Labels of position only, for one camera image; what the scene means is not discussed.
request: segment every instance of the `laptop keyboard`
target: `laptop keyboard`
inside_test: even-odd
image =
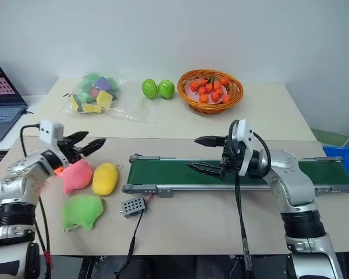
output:
[[[16,114],[21,110],[21,107],[0,108],[0,122],[11,122]]]

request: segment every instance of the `apple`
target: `apple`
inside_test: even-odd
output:
[[[147,98],[154,99],[158,94],[158,87],[156,87],[154,80],[149,79],[142,83],[142,91]]]
[[[175,93],[175,85],[170,80],[162,80],[158,86],[159,95],[164,99],[170,99]]]

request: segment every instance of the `green conveyor belt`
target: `green conveyor belt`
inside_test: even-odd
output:
[[[225,180],[192,170],[185,160],[136,160],[131,164],[128,184],[198,184],[198,185],[234,185],[234,174],[227,173]],[[219,166],[219,161],[202,161]],[[314,185],[349,184],[349,175],[341,162],[299,162],[300,169],[310,177]],[[240,178],[241,185],[262,185],[264,180]]]

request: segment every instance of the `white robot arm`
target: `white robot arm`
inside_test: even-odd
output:
[[[253,150],[254,135],[264,149]],[[288,279],[343,279],[330,237],[320,221],[314,185],[300,170],[292,154],[283,150],[270,152],[246,120],[234,121],[226,137],[205,136],[195,142],[223,146],[224,150],[220,167],[188,164],[192,169],[219,178],[223,178],[226,171],[237,170],[239,176],[248,174],[251,178],[263,178],[269,184],[291,251],[287,258]],[[248,267],[250,264],[245,262],[246,270],[252,271],[251,266]]]
[[[88,132],[63,137],[63,125],[41,121],[40,139],[47,150],[28,155],[12,164],[0,181],[0,278],[38,278],[39,247],[35,239],[35,207],[44,181],[58,167],[68,167],[103,146],[95,139],[83,148],[76,147]]]

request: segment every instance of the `plastic bag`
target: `plastic bag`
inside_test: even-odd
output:
[[[87,73],[69,96],[65,113],[107,113],[118,118],[155,123],[158,101],[147,99],[140,80]]]

